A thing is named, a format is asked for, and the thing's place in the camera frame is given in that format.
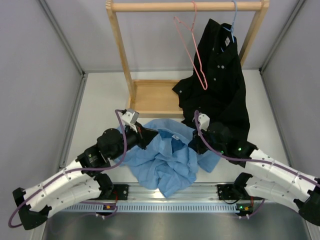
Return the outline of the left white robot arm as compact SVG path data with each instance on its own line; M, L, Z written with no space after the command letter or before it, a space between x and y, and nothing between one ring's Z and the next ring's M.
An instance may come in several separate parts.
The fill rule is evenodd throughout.
M109 128L61 171L29 188L12 192L17 205L20 226L32 230L45 223L59 211L91 199L109 199L114 185L104 172L113 169L110 161L125 158L133 147L144 150L158 135L158 131L136 123L122 130Z

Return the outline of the light blue shirt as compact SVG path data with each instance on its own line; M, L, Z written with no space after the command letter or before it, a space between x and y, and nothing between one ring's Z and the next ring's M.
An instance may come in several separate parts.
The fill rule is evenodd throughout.
M173 119L153 119L145 128L158 131L146 149L128 150L123 164L128 166L143 187L189 186L203 169L211 173L220 157L211 151L197 154L188 147L193 129Z

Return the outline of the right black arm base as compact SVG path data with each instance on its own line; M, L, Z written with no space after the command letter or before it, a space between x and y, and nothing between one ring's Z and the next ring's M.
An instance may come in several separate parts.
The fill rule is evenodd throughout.
M233 184L218 184L217 186L218 199L226 203L236 203L239 198L233 191Z

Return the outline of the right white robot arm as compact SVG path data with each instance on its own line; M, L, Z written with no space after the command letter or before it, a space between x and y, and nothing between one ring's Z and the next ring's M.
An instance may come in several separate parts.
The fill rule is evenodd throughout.
M320 224L320 179L270 157L248 141L232 139L221 125L195 122L191 141L198 154L212 152L240 166L233 182L233 194L271 200L298 213L304 220Z

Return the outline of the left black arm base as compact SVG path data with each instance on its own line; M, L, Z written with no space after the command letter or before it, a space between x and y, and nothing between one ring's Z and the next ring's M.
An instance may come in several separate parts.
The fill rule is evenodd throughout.
M129 194L128 184L115 184L109 196L110 200L126 201Z

